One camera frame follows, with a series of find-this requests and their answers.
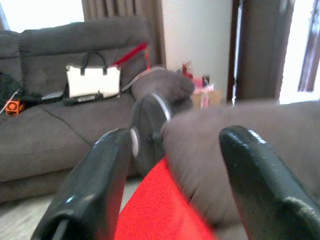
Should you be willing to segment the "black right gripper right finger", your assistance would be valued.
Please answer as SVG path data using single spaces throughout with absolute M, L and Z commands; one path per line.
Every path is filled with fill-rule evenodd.
M 267 141 L 232 125 L 219 132 L 219 144 L 248 239 L 320 238 L 320 206 Z

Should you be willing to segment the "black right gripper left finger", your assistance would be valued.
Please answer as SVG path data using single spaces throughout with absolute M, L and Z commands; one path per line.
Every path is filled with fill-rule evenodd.
M 67 175 L 33 240 L 113 240 L 131 160 L 129 131 L 104 134 Z

